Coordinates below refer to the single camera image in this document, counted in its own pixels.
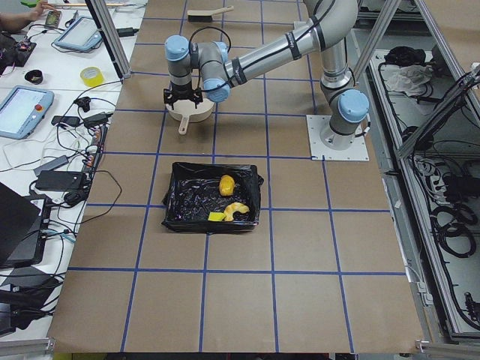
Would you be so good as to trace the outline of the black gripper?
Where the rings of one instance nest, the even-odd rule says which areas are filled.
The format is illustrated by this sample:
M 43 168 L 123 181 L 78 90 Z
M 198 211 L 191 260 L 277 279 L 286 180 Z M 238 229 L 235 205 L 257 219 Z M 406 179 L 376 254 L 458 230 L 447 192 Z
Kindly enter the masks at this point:
M 170 105 L 173 109 L 177 101 L 191 101 L 197 107 L 203 102 L 202 90 L 193 88 L 191 84 L 177 85 L 171 84 L 169 88 L 163 90 L 163 102 Z

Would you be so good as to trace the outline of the person's hand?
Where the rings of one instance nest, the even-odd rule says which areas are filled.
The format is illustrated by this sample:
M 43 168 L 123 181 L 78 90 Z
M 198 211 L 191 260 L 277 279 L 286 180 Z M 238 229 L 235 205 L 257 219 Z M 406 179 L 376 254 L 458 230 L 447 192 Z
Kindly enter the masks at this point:
M 36 20 L 39 20 L 45 11 L 56 11 L 56 8 L 46 0 L 38 1 L 37 4 L 28 13 L 28 21 L 34 22 Z

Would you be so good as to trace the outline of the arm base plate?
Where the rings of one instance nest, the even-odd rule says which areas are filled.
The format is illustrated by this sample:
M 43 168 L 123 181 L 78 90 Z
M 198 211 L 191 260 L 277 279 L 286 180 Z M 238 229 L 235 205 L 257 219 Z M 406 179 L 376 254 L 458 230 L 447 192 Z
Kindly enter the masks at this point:
M 313 161 L 369 161 L 368 150 L 362 132 L 357 127 L 354 134 L 340 135 L 330 128 L 330 115 L 306 115 Z

